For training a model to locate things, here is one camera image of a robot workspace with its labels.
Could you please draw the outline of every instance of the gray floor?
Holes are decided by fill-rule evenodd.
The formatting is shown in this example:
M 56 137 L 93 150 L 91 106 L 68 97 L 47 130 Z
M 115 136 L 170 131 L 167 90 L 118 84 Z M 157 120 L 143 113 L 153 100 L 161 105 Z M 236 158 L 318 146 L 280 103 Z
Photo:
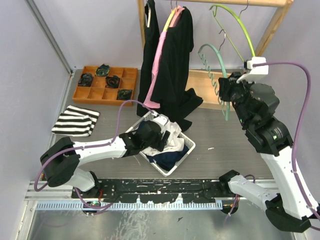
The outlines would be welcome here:
M 66 106 L 74 105 L 101 113 L 90 137 L 74 137 L 77 142 L 109 139 L 114 136 L 118 106 L 76 104 L 72 100 L 81 70 L 75 72 L 66 100 Z M 139 84 L 136 86 L 135 99 Z M 139 117 L 136 105 L 124 107 L 119 131 L 126 131 Z M 195 142 L 195 149 L 168 178 L 211 178 L 216 179 L 231 169 L 242 175 L 253 174 L 256 178 L 273 178 L 267 165 L 249 144 L 245 132 L 234 112 L 225 121 L 220 110 L 197 108 L 186 119 L 193 122 L 185 134 Z M 163 178 L 142 156 L 119 159 L 104 159 L 81 167 L 93 171 L 98 178 Z
M 36 211 L 28 240 L 292 240 L 247 200 L 224 224 L 219 210 Z

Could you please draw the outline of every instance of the white plastic basket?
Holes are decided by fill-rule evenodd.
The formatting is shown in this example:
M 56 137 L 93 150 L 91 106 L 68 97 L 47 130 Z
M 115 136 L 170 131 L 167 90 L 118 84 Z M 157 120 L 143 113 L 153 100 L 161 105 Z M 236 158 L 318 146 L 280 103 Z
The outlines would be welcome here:
M 151 112 L 148 112 L 147 114 L 145 114 L 142 118 L 140 118 L 134 125 L 132 125 L 132 127 L 130 127 L 126 132 L 130 132 L 133 131 L 135 129 L 137 129 L 139 127 L 139 124 L 142 121 L 148 121 L 148 120 L 153 120 L 155 118 L 155 115 L 153 115 Z M 174 167 L 170 170 L 164 170 L 163 168 L 161 168 L 159 165 L 157 165 L 155 162 L 151 162 L 150 164 L 157 169 L 163 176 L 167 177 L 170 174 L 172 174 L 174 172 L 174 170 L 177 169 L 177 167 L 188 157 L 188 155 L 193 151 L 193 149 L 196 147 L 196 144 L 194 141 L 192 141 L 189 137 L 187 137 L 185 134 L 180 133 L 179 134 L 179 138 L 183 138 L 184 139 L 184 144 L 188 147 L 189 151 L 181 158 L 180 161 L 176 162 Z M 140 152 L 140 155 L 146 159 L 149 163 L 148 158 L 146 157 L 146 155 L 143 152 Z

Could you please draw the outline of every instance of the orange sorting tray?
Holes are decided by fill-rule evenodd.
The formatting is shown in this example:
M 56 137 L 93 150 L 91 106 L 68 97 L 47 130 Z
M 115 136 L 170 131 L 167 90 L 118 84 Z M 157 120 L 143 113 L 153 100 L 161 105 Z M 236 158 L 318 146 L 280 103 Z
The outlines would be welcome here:
M 96 76 L 96 70 L 99 66 L 85 66 L 82 74 L 90 73 L 93 76 L 91 86 L 76 86 L 72 100 L 77 104 L 103 104 L 103 105 L 121 105 L 124 100 L 117 100 L 118 91 L 122 89 L 132 90 L 131 99 L 133 99 L 136 90 L 138 78 L 138 69 L 133 67 L 110 67 L 108 76 L 118 76 L 120 83 L 118 88 L 110 88 L 106 83 L 105 76 Z

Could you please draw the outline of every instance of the black and white striped towel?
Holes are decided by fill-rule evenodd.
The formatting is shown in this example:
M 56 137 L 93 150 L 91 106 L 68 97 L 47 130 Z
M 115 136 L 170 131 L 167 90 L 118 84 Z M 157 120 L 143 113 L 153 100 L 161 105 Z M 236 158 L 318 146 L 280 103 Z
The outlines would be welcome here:
M 97 111 L 69 105 L 60 114 L 52 132 L 72 137 L 88 137 L 91 135 L 99 115 L 100 113 Z

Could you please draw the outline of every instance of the lavender wall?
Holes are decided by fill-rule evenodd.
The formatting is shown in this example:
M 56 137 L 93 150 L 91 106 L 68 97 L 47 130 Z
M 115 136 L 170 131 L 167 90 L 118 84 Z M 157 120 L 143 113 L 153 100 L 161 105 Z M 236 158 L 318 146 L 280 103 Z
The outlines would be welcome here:
M 84 65 L 124 66 L 140 68 L 143 50 L 136 0 L 35 0 L 45 21 L 71 66 L 78 69 Z M 203 64 L 197 54 L 203 44 L 220 46 L 224 37 L 212 11 L 212 3 L 183 2 L 193 18 L 194 49 L 190 56 L 190 67 L 201 68 Z M 227 5 L 235 13 L 245 6 Z M 171 12 L 169 1 L 155 0 L 160 30 Z M 249 6 L 241 15 L 254 46 L 261 39 L 275 8 Z M 225 10 L 219 9 L 218 19 L 229 33 L 244 58 L 250 56 L 248 42 L 237 21 Z M 229 68 L 242 65 L 241 59 L 228 41 L 221 48 L 224 64 Z M 220 65 L 213 52 L 206 54 L 210 66 Z
M 312 78 L 311 98 L 307 107 L 298 144 L 298 164 L 304 179 L 320 202 L 320 1 L 295 0 L 287 16 L 267 47 L 264 56 L 268 61 L 296 61 L 308 67 Z M 266 84 L 272 85 L 280 98 L 276 116 L 295 134 L 299 113 L 306 92 L 304 72 L 294 66 L 271 66 Z M 308 231 L 310 239 L 319 239 L 318 232 Z
M 11 240 L 68 73 L 23 0 L 0 1 L 0 239 Z

